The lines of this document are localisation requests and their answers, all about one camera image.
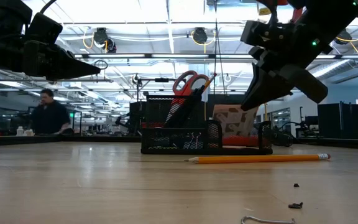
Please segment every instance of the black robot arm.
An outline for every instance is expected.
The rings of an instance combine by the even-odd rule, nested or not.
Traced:
[[[274,4],[275,0],[260,0]],[[291,95],[294,87],[316,103],[328,94],[327,87],[306,67],[321,53],[332,51],[329,44],[358,17],[358,0],[288,0],[296,9],[307,10],[295,22],[268,24],[247,21],[241,41],[253,45],[249,52],[258,62],[242,103],[243,110]]]
[[[42,13],[36,13],[32,22],[31,16],[32,10],[21,0],[0,0],[1,69],[47,80],[100,73],[100,68],[77,60],[71,52],[55,44],[62,25]]]

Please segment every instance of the metal wire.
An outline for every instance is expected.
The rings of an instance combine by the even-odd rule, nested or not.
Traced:
[[[241,224],[246,224],[247,220],[253,220],[259,223],[270,223],[270,224],[296,224],[295,219],[292,219],[292,221],[274,221],[274,220],[262,220],[252,216],[246,216],[242,218]]]

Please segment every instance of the red scissor handle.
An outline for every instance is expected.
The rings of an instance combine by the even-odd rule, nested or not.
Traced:
[[[179,83],[182,80],[185,80],[187,76],[191,75],[191,78],[189,78],[186,82],[186,84],[180,89],[177,90]],[[190,95],[193,91],[192,87],[195,84],[195,82],[199,79],[204,79],[205,82],[209,80],[209,78],[206,75],[198,75],[195,71],[187,71],[183,73],[179,78],[176,80],[176,82],[173,84],[173,92],[176,96],[187,96]]]
[[[190,82],[189,82],[189,81],[190,81],[190,80],[187,81],[186,84],[185,84],[180,90],[177,89],[179,83],[180,83],[181,81],[183,81],[183,80],[185,81],[185,80],[186,80],[186,77],[189,76],[189,75],[191,75],[191,76],[194,77],[194,76],[197,76],[198,74],[197,74],[196,71],[190,70],[190,71],[187,71],[187,72],[183,73],[182,75],[180,75],[179,78],[178,78],[178,79],[175,81],[175,83],[173,84],[173,92],[175,93],[176,96],[182,96],[183,93],[185,92],[185,90],[189,87],[189,85],[190,85]]]

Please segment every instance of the small black debris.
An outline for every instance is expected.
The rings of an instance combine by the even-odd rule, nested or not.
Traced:
[[[288,205],[288,208],[295,208],[295,209],[301,209],[303,206],[303,202],[297,204],[297,203],[293,203],[292,205]]]

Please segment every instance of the desk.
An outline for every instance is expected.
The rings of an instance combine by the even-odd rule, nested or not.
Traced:
[[[326,152],[332,161],[194,165],[183,162],[189,156],[142,155],[139,143],[0,146],[0,223],[239,224],[245,215],[358,223],[358,150],[273,151]]]

